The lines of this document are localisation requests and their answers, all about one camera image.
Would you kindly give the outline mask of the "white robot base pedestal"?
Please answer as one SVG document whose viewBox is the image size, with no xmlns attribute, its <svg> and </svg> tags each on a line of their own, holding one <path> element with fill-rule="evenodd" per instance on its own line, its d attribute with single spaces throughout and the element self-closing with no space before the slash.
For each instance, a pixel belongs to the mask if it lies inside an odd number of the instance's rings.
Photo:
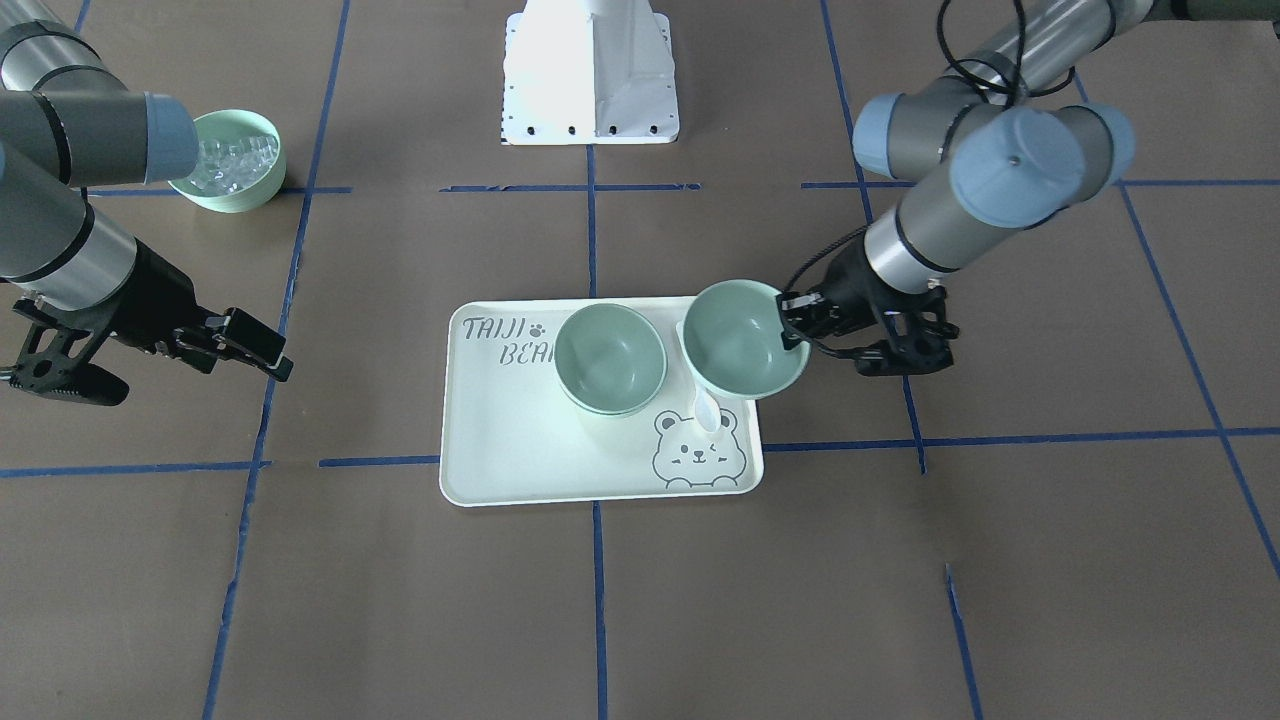
<svg viewBox="0 0 1280 720">
<path fill-rule="evenodd" d="M 504 41 L 503 145 L 678 138 L 671 23 L 649 1 L 527 1 Z"/>
</svg>

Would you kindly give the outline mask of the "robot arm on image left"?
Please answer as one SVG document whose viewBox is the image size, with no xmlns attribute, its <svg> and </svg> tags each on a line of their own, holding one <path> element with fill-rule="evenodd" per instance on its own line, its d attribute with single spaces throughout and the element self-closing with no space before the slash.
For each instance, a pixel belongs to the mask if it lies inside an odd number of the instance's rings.
<svg viewBox="0 0 1280 720">
<path fill-rule="evenodd" d="M 88 201 L 95 186 L 178 181 L 197 151 L 180 101 L 131 91 L 45 3 L 3 4 L 1 274 L 29 322 L 5 386 L 116 406 L 128 384 L 93 363 L 108 340 L 204 374 L 225 360 L 289 378 L 279 333 L 202 307 L 184 272 Z"/>
</svg>

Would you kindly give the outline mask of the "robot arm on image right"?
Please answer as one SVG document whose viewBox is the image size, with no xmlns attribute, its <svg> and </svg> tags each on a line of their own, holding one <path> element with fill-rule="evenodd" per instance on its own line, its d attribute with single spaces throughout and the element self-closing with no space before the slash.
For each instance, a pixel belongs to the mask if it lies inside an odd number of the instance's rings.
<svg viewBox="0 0 1280 720">
<path fill-rule="evenodd" d="M 1015 19 L 970 53 L 934 35 L 946 72 L 916 94 L 868 101 L 852 127 L 858 164 L 908 192 L 819 252 L 823 279 L 776 300 L 786 350 L 851 361 L 861 375 L 922 375 L 954 364 L 959 328 L 945 282 L 1005 240 L 1116 184 L 1135 133 L 1116 108 L 1030 100 L 1070 85 L 1079 60 L 1152 20 L 1276 20 L 1275 1 L 1014 3 Z"/>
</svg>

